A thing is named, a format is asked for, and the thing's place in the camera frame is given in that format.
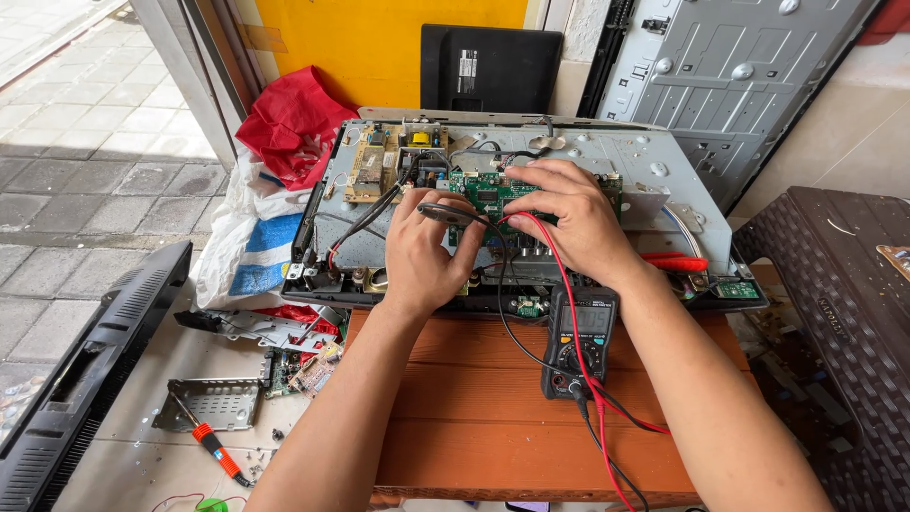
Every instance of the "digital multimeter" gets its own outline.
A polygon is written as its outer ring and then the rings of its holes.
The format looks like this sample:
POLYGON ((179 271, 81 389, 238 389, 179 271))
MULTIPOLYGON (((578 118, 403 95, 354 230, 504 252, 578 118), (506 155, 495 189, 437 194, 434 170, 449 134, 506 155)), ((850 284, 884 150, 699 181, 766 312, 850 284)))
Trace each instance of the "digital multimeter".
MULTIPOLYGON (((571 292, 578 321, 581 359, 585 363, 588 375, 602 384, 607 374, 607 349, 610 346, 613 325, 616 323, 619 295, 610 288, 588 286, 572 286, 571 292)), ((541 390, 548 400, 554 398, 572 400, 569 384, 573 381, 580 383, 585 393, 591 391, 581 378, 575 333, 572 331, 569 294, 565 285, 553 287, 550 305, 550 325, 547 328, 550 336, 543 360, 557 368, 564 368, 566 372, 565 374, 556 372, 544 366, 541 390)))

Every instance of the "orange wooden surface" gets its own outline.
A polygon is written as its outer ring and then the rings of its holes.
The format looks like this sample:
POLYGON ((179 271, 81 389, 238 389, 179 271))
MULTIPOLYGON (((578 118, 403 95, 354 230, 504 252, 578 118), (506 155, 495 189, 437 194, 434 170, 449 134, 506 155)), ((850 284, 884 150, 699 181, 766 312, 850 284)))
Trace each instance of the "orange wooden surface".
MULTIPOLYGON (((353 313, 350 340, 366 317, 363 311, 353 313)), ((709 314, 698 321, 748 373, 726 318, 709 314)), ((512 329, 532 353, 543 355, 545 327, 512 329)), ((621 324, 614 329, 608 362, 607 391, 633 415, 665 425, 651 381, 621 324)), ((541 368, 515 346, 501 323, 430 320, 392 409, 378 491, 457 499, 617 500, 577 406, 546 400, 540 382, 541 368)), ((669 436, 640 430, 609 411, 606 425, 611 457, 649 501, 654 498, 652 505, 697 501, 669 436)))

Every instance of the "yellow wall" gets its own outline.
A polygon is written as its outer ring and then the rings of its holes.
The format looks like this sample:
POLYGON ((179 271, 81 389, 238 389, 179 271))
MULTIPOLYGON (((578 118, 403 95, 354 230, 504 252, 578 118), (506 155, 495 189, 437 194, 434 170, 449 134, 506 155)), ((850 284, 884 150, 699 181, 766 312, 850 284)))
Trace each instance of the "yellow wall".
POLYGON ((420 26, 522 28, 528 0, 256 0, 281 31, 278 72, 319 68, 329 93, 357 106, 420 106, 420 26))

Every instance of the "red pliers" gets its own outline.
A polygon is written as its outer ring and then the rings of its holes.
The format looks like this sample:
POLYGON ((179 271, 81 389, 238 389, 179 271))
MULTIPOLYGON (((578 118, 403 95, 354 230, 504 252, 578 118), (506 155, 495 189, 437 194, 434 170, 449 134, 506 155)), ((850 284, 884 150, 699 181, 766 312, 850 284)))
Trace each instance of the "red pliers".
POLYGON ((705 258, 693 258, 682 252, 648 252, 640 256, 662 271, 704 272, 708 270, 708 261, 705 258))

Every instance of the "forearm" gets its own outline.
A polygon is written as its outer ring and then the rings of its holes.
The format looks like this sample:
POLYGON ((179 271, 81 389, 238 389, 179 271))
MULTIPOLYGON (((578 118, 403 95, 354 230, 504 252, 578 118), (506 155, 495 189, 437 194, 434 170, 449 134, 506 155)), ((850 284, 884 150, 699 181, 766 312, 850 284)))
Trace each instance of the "forearm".
POLYGON ((425 322, 383 303, 372 311, 269 463, 246 510, 364 509, 401 376, 425 322), (307 489, 303 498, 300 486, 307 489))
POLYGON ((659 272, 643 270, 620 303, 686 471, 712 510, 831 509, 784 424, 659 272))

